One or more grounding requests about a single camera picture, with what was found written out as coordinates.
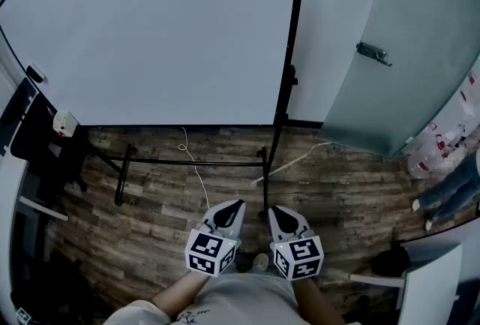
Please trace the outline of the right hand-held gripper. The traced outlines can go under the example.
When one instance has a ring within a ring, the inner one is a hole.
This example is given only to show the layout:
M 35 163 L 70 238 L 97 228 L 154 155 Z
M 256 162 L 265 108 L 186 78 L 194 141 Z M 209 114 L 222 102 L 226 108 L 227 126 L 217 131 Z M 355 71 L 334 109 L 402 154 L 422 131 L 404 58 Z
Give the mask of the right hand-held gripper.
M 319 236 L 293 237 L 283 241 L 288 234 L 301 234 L 310 230 L 303 215 L 284 206 L 268 209 L 268 222 L 274 242 L 271 244 L 273 263 L 288 281 L 314 278 L 319 275 L 324 261 Z

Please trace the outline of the clear plastic block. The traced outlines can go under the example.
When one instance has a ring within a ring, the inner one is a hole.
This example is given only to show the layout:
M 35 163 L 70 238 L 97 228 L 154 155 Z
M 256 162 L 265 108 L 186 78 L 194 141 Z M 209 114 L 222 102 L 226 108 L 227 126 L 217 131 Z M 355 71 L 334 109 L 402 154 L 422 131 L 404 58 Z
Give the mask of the clear plastic block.
M 41 71 L 37 65 L 34 63 L 31 63 L 27 68 L 26 68 L 26 74 L 27 76 L 33 80 L 35 83 L 41 84 L 41 83 L 46 83 L 47 82 L 47 76 L 46 74 Z

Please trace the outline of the white desk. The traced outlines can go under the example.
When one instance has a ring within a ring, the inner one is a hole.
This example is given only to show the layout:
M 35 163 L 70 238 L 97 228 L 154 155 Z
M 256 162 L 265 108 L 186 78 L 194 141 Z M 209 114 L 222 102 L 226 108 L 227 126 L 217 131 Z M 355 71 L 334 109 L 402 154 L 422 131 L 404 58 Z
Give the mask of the white desk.
M 397 325 L 464 325 L 480 306 L 480 216 L 402 242 L 411 265 L 400 277 L 349 274 L 349 280 L 398 289 Z
M 16 308 L 11 300 L 12 245 L 17 201 L 28 162 L 11 154 L 10 145 L 19 127 L 15 119 L 0 128 L 0 315 L 7 325 L 18 325 Z

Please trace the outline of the black bag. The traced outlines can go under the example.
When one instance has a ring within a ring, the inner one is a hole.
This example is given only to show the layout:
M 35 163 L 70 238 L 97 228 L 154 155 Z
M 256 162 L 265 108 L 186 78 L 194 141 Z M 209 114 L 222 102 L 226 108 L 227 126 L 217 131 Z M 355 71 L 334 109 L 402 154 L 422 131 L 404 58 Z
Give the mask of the black bag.
M 410 266 L 410 256 L 404 247 L 383 251 L 371 261 L 372 273 L 383 277 L 401 277 Z

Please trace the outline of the white cartons with red labels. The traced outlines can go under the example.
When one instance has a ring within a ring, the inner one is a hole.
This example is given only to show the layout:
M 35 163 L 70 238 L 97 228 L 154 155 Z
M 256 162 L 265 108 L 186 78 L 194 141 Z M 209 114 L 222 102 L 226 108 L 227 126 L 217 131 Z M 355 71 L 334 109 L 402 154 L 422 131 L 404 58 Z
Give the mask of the white cartons with red labels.
M 467 137 L 480 124 L 480 74 L 470 71 L 457 93 L 463 107 L 463 136 Z

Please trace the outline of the person's white printed shirt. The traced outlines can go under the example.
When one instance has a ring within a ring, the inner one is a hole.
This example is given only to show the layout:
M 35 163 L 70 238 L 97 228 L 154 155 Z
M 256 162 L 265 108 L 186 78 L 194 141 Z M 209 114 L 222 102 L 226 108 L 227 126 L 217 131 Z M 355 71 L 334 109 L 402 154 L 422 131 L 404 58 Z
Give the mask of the person's white printed shirt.
M 310 325 L 299 314 L 292 282 L 271 273 L 230 273 L 210 278 L 175 320 L 150 300 L 111 314 L 104 325 Z

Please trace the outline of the person's left forearm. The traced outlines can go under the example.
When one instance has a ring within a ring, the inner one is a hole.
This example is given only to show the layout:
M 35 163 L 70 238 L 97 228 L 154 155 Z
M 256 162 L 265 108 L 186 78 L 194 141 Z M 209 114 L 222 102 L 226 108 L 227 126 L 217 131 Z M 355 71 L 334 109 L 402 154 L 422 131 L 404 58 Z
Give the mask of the person's left forearm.
M 211 278 L 189 271 L 167 289 L 156 294 L 151 302 L 171 320 L 175 320 L 197 297 Z

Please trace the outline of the person's right shoe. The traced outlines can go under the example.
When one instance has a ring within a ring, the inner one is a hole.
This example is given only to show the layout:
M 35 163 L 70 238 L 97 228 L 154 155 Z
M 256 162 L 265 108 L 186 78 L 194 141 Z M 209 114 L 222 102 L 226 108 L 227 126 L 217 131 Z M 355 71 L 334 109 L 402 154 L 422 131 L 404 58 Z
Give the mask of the person's right shoe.
M 250 272 L 264 273 L 269 267 L 269 256 L 266 253 L 259 253 L 253 260 Z

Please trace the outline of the white box with red button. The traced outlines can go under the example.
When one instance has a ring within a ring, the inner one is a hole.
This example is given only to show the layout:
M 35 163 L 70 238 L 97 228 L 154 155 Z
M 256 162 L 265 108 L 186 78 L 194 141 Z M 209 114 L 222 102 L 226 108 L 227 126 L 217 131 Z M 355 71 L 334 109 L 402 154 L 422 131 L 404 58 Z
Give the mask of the white box with red button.
M 79 123 L 67 110 L 59 110 L 53 117 L 52 128 L 59 137 L 72 137 Z

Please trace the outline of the white plastic bag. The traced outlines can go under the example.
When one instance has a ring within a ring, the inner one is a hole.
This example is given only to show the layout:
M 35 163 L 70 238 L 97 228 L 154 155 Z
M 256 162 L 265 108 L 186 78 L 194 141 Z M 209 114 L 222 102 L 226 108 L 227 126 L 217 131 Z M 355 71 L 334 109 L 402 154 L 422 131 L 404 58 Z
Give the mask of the white plastic bag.
M 443 134 L 426 128 L 414 139 L 408 151 L 408 171 L 416 179 L 427 178 L 449 155 L 447 141 Z

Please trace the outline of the black flat panel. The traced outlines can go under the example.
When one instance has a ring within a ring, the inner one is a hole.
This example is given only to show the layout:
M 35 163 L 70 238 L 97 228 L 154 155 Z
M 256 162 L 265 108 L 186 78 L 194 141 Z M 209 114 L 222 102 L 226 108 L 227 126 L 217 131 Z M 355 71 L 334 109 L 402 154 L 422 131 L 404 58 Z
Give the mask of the black flat panel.
M 0 156 L 4 157 L 18 124 L 26 114 L 30 103 L 37 94 L 28 78 L 24 78 L 8 101 L 0 117 Z

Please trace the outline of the frosted glass door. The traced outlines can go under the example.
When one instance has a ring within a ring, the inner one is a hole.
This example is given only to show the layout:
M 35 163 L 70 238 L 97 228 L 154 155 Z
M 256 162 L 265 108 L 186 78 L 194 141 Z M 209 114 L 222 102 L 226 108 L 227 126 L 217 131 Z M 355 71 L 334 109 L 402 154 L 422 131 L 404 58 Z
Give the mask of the frosted glass door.
M 373 0 L 320 138 L 392 157 L 453 95 L 480 56 L 480 0 Z

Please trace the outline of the person's right forearm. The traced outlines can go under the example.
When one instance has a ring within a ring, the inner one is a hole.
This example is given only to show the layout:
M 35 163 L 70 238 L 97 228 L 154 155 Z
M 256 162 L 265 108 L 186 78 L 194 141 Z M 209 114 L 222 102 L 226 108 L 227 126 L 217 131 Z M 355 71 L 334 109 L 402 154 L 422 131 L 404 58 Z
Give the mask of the person's right forearm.
M 310 325 L 346 325 L 335 308 L 309 278 L 292 282 L 300 316 Z

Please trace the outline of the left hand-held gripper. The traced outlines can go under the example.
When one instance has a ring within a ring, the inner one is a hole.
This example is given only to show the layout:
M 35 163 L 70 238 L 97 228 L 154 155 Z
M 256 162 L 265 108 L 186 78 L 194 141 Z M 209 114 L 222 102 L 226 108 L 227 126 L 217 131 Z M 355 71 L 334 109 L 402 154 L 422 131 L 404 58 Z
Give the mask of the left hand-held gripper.
M 184 251 L 186 267 L 218 277 L 234 261 L 246 211 L 246 203 L 228 200 L 210 208 L 197 229 L 192 229 Z M 225 228 L 225 236 L 213 228 Z

